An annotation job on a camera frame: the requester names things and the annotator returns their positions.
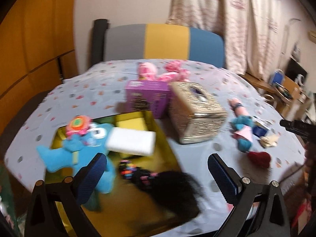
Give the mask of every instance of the open cardboard box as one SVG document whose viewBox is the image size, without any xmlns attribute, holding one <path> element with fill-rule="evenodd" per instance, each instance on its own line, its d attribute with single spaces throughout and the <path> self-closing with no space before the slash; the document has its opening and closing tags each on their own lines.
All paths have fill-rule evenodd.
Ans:
<svg viewBox="0 0 316 237">
<path fill-rule="evenodd" d="M 177 159 L 171 150 L 162 129 L 155 122 L 150 111 L 132 112 L 94 119 L 97 123 L 111 123 L 143 118 L 147 130 L 156 132 L 156 144 L 153 155 L 149 157 L 135 157 L 132 162 L 152 172 L 167 170 L 180 171 Z M 57 130 L 51 148 L 61 147 L 62 139 L 66 137 L 65 126 Z M 115 167 L 122 159 L 119 153 L 110 152 L 109 158 Z M 71 168 L 64 168 L 55 173 L 46 173 L 45 182 L 60 182 L 64 177 L 72 175 Z M 96 194 L 100 206 L 99 211 L 83 210 L 101 236 L 152 236 L 183 224 L 170 211 L 157 205 L 145 192 L 140 191 L 128 180 L 124 180 L 118 173 L 114 181 L 114 188 L 109 194 Z M 73 230 L 61 203 L 57 204 L 63 223 L 70 236 Z"/>
</svg>

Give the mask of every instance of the air conditioner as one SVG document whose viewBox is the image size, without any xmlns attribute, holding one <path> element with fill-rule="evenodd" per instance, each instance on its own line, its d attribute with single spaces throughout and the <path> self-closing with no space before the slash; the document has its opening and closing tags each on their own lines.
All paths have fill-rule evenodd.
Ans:
<svg viewBox="0 0 316 237">
<path fill-rule="evenodd" d="M 309 31 L 308 33 L 309 40 L 313 43 L 316 43 L 316 31 Z"/>
</svg>

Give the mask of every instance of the red heart cushion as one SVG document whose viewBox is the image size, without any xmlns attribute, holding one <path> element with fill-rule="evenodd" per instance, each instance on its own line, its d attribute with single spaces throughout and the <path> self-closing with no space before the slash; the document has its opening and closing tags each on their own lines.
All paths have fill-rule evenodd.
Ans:
<svg viewBox="0 0 316 237">
<path fill-rule="evenodd" d="M 249 160 L 262 168 L 269 168 L 270 167 L 270 161 L 271 161 L 271 156 L 269 153 L 262 151 L 262 152 L 249 152 L 247 154 L 247 157 Z"/>
</svg>

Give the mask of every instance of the hand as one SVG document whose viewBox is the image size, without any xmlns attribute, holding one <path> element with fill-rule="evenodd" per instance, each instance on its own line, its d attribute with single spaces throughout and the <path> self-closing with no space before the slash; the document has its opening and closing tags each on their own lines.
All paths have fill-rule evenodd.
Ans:
<svg viewBox="0 0 316 237">
<path fill-rule="evenodd" d="M 312 166 L 316 163 L 316 144 L 308 142 L 305 148 L 305 172 L 310 172 Z"/>
</svg>

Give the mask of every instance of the patterned curtain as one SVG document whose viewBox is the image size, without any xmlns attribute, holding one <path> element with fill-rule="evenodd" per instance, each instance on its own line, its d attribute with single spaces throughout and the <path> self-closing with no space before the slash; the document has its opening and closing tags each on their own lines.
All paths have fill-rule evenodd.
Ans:
<svg viewBox="0 0 316 237">
<path fill-rule="evenodd" d="M 219 34 L 227 69 L 267 81 L 277 67 L 279 15 L 280 0 L 173 0 L 167 23 Z"/>
</svg>

